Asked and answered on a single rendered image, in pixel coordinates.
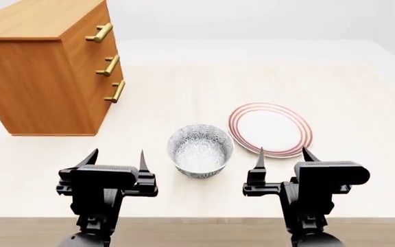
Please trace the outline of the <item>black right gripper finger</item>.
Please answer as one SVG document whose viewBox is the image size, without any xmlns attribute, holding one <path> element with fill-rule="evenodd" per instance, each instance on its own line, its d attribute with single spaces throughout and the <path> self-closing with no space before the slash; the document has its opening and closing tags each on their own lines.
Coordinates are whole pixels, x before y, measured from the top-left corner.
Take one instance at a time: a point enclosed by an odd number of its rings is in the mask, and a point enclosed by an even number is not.
<svg viewBox="0 0 395 247">
<path fill-rule="evenodd" d="M 305 162 L 320 162 L 320 159 L 317 158 L 310 150 L 306 147 L 302 148 L 302 155 Z"/>
<path fill-rule="evenodd" d="M 266 177 L 265 156 L 263 153 L 263 148 L 261 148 L 255 167 L 248 171 L 247 184 L 264 185 L 266 183 L 265 177 Z"/>
</svg>

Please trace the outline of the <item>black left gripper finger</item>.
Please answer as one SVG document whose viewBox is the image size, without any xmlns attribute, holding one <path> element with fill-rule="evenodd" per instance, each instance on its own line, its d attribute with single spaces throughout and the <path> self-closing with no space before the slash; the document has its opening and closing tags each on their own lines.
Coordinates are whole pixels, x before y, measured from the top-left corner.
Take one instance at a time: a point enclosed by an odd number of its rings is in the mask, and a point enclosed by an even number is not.
<svg viewBox="0 0 395 247">
<path fill-rule="evenodd" d="M 94 165 L 96 160 L 97 160 L 98 154 L 99 154 L 99 150 L 95 149 L 84 160 L 82 160 L 82 162 L 80 162 L 76 166 L 70 167 L 70 168 L 61 169 L 58 172 L 58 175 L 60 177 L 58 185 L 59 186 L 70 185 L 70 182 L 71 182 L 71 175 L 70 175 L 70 173 L 73 170 L 77 170 L 78 168 L 81 168 L 81 166 Z"/>
<path fill-rule="evenodd" d="M 141 150 L 141 155 L 140 155 L 139 176 L 136 181 L 136 186 L 137 187 L 155 187 L 156 186 L 155 174 L 153 174 L 149 171 L 143 150 Z"/>
</svg>

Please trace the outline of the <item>wooden three-drawer cabinet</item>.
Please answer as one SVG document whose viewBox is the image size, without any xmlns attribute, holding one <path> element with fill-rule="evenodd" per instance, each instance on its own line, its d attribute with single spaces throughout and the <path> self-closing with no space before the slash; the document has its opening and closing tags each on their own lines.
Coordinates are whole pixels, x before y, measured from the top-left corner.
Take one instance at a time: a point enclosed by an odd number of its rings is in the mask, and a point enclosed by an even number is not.
<svg viewBox="0 0 395 247">
<path fill-rule="evenodd" d="M 93 136 L 61 35 L 101 0 L 20 0 L 0 10 L 0 121 L 12 135 Z"/>
</svg>

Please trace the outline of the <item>white plate with red rings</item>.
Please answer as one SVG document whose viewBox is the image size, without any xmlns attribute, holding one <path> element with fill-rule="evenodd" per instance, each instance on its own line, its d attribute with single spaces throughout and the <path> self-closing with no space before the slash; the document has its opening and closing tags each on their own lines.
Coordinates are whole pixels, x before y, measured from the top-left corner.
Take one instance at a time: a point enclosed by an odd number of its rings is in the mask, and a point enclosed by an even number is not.
<svg viewBox="0 0 395 247">
<path fill-rule="evenodd" d="M 313 143 L 313 131 L 298 113 L 265 102 L 238 106 L 228 118 L 228 131 L 243 148 L 270 158 L 300 156 Z"/>
</svg>

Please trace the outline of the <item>patterned white grey bowl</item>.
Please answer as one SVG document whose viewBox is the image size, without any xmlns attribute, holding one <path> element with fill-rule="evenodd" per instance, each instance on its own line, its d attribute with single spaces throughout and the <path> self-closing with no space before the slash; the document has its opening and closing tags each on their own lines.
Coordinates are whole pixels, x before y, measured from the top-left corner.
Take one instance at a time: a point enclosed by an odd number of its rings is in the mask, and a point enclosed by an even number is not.
<svg viewBox="0 0 395 247">
<path fill-rule="evenodd" d="M 181 127 L 167 142 L 167 153 L 172 163 L 189 178 L 204 179 L 219 174 L 233 152 L 231 137 L 213 125 Z"/>
</svg>

